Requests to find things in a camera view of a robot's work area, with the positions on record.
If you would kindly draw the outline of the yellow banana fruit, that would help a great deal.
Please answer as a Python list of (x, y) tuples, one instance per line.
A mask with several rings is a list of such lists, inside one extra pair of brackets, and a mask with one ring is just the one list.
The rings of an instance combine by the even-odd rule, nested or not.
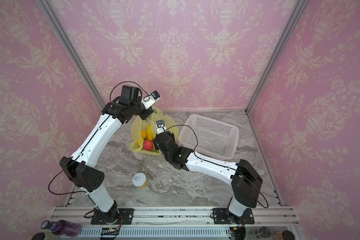
[(154, 135), (153, 135), (153, 132), (152, 132), (152, 126), (151, 125), (149, 125), (147, 127), (146, 132), (147, 132), (147, 135), (148, 135), (147, 139), (152, 141), (154, 139)]

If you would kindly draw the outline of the red lychee fruit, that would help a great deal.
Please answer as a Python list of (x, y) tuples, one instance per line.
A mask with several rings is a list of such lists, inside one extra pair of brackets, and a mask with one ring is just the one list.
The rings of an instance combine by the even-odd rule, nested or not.
[(143, 149), (145, 151), (151, 151), (154, 148), (154, 143), (152, 140), (145, 140), (143, 143)]

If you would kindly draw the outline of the yellow-green plastic bag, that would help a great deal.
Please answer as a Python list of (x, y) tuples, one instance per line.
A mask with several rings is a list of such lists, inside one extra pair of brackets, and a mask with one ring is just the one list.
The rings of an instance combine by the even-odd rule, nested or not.
[(179, 137), (179, 129), (175, 127), (176, 123), (169, 115), (164, 113), (158, 108), (153, 107), (154, 112), (145, 120), (142, 120), (139, 116), (134, 120), (131, 126), (132, 142), (130, 143), (130, 150), (135, 153), (159, 156), (162, 153), (156, 151), (154, 147), (146, 149), (144, 143), (150, 140), (151, 142), (157, 134), (156, 122), (163, 120), (166, 127), (173, 127), (169, 129), (174, 134), (175, 140)]

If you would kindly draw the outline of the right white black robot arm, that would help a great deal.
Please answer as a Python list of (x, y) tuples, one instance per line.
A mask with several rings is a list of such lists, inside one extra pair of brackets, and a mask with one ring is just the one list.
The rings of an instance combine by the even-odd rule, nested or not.
[(262, 177), (247, 160), (224, 162), (180, 147), (169, 131), (157, 134), (153, 142), (175, 169), (202, 173), (231, 186), (234, 196), (223, 217), (232, 223), (244, 224), (243, 215), (257, 206), (263, 184)]

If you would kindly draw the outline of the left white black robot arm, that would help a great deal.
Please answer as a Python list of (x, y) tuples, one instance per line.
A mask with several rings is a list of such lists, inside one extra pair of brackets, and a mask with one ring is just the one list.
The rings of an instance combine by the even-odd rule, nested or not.
[(94, 216), (103, 223), (116, 223), (120, 212), (117, 202), (105, 187), (105, 174), (95, 168), (99, 156), (124, 123), (133, 116), (147, 119), (154, 112), (152, 106), (160, 98), (157, 91), (143, 97), (140, 88), (124, 85), (121, 95), (103, 108), (96, 126), (82, 145), (70, 157), (63, 157), (59, 162), (67, 178), (92, 201)]

